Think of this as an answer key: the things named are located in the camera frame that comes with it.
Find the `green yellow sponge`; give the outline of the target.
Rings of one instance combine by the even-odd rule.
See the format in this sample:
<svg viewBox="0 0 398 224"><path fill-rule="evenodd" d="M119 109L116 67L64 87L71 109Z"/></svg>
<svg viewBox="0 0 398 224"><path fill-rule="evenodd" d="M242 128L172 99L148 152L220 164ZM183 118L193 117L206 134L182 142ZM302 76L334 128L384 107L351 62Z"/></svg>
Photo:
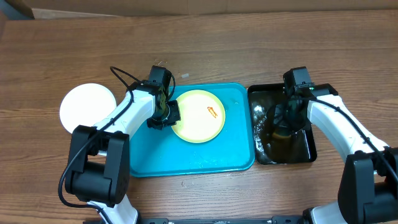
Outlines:
<svg viewBox="0 0 398 224"><path fill-rule="evenodd" d="M289 139L292 134L289 131L277 129L272 133L274 139Z"/></svg>

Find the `yellow plate with orange stain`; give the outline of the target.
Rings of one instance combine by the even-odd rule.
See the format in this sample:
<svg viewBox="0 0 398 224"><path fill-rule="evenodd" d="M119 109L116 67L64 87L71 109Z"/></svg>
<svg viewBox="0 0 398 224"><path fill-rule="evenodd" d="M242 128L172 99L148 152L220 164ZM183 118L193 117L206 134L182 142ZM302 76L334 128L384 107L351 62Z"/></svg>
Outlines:
<svg viewBox="0 0 398 224"><path fill-rule="evenodd" d="M205 90L190 90L177 97L180 120L174 133L190 143L204 143L217 137L226 121L221 100Z"/></svg>

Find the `white plate with red stain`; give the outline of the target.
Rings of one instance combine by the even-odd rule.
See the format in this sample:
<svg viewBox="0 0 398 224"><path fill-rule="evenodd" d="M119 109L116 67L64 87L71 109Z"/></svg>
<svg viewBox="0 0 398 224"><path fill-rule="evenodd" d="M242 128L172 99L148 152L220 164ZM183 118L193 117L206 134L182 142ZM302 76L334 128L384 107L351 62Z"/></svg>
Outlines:
<svg viewBox="0 0 398 224"><path fill-rule="evenodd" d="M109 89L97 83L86 83L65 95L60 105L60 121L72 133L79 125L93 126L115 108L116 99Z"/></svg>

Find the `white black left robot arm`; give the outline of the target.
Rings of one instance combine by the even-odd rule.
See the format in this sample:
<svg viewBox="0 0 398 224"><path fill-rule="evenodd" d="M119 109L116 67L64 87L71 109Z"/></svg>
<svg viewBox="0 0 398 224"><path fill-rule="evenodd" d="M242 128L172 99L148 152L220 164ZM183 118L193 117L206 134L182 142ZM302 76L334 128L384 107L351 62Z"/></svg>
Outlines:
<svg viewBox="0 0 398 224"><path fill-rule="evenodd" d="M138 211L126 195L129 185L130 139L143 124L163 129L180 114L170 100L168 81L153 78L127 88L125 99L95 126L79 125L72 132L68 164L58 185L58 196L68 207L64 192L80 200L79 208L93 208L103 223L136 223Z"/></svg>

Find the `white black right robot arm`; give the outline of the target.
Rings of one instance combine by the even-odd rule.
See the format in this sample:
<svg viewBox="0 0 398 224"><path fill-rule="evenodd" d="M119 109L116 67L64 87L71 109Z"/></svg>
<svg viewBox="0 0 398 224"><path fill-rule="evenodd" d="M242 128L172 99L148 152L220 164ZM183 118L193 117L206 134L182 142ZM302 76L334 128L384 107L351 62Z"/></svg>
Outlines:
<svg viewBox="0 0 398 224"><path fill-rule="evenodd" d="M337 201L306 209L301 223L396 220L397 149L368 131L329 84L286 87L285 95L267 111L274 136L282 138L313 124L345 163Z"/></svg>

